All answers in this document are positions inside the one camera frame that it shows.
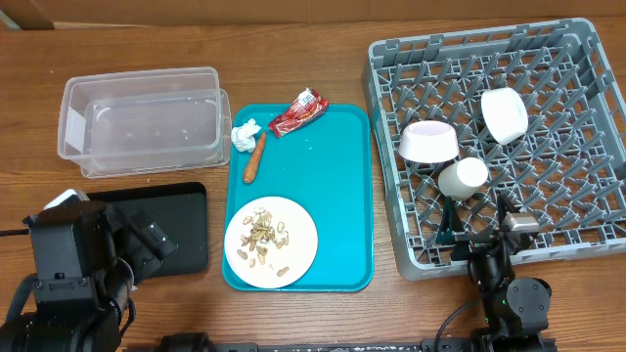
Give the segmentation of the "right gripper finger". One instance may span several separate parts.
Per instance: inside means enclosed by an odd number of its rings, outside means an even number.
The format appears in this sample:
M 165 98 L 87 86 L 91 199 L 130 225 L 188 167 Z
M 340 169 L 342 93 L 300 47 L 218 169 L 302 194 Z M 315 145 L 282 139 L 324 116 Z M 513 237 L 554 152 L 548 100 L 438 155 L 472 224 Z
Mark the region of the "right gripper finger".
M 465 233 L 464 225 L 458 215 L 455 203 L 451 197 L 446 197 L 443 207 L 443 216 L 437 232 L 438 244 L 455 244 L 457 236 Z
M 497 194 L 497 211 L 499 215 L 508 215 L 510 213 L 518 213 L 517 208 L 507 195 L 503 193 Z

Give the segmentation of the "white cup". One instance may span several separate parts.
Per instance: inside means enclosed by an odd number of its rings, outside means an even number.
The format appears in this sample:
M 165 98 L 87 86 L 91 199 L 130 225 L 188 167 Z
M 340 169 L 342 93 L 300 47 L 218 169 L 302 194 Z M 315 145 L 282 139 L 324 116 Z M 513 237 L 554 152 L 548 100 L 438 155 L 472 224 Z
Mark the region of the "white cup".
M 481 159 L 466 157 L 444 168 L 439 173 L 437 186 L 441 194 L 452 200 L 466 200 L 486 182 L 488 174 Z

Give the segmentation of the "pink shallow bowl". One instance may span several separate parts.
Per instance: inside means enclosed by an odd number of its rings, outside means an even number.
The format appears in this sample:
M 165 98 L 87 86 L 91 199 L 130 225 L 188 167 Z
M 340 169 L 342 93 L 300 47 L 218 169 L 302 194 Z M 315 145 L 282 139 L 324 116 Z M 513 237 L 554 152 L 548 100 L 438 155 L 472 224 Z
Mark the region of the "pink shallow bowl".
M 402 132 L 398 152 L 417 163 L 451 160 L 459 155 L 456 130 L 450 124 L 434 120 L 411 123 Z

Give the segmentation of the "white bowl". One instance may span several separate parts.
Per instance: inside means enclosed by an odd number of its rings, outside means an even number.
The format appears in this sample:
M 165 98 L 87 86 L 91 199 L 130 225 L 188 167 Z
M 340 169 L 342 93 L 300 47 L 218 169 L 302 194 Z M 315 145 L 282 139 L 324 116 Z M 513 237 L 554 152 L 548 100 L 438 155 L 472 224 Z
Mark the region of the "white bowl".
M 489 133 L 500 145 L 526 134 L 528 113 L 521 96 L 513 88 L 484 91 L 480 107 Z

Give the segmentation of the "red snack wrapper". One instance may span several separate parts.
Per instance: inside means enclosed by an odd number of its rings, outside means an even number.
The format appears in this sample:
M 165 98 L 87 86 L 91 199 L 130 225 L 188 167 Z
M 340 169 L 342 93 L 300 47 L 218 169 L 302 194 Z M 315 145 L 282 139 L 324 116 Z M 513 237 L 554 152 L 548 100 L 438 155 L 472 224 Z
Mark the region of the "red snack wrapper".
M 277 138 L 291 132 L 320 117 L 329 107 L 329 102 L 315 90 L 306 88 L 298 94 L 289 108 L 274 118 L 268 125 Z

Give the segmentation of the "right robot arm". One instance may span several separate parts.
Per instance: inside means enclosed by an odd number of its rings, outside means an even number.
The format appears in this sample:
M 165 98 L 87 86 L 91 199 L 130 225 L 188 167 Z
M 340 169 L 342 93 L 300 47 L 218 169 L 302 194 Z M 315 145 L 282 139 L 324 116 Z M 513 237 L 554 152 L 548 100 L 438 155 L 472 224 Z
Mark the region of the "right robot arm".
M 479 234 L 465 231 L 454 202 L 446 198 L 444 213 L 435 240 L 451 245 L 451 258 L 467 263 L 469 278 L 478 297 L 454 311 L 432 342 L 423 341 L 429 351 L 555 351 L 556 343 L 544 340 L 549 327 L 548 312 L 552 289 L 538 278 L 518 278 L 511 257 L 529 248 L 538 235 L 539 224 L 527 212 L 518 211 L 510 199 L 497 196 L 498 224 Z M 480 303 L 485 313 L 484 328 L 466 338 L 445 338 L 447 326 L 472 305 Z

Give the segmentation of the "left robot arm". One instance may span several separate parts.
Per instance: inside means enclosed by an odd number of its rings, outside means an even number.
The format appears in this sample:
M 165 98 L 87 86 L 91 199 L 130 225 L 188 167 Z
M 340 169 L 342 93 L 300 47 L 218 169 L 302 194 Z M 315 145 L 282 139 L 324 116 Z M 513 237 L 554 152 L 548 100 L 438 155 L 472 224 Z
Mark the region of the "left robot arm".
M 126 215 L 74 189 L 22 222 L 36 271 L 13 296 L 2 350 L 116 350 L 136 319 L 131 291 L 176 244 L 147 211 Z

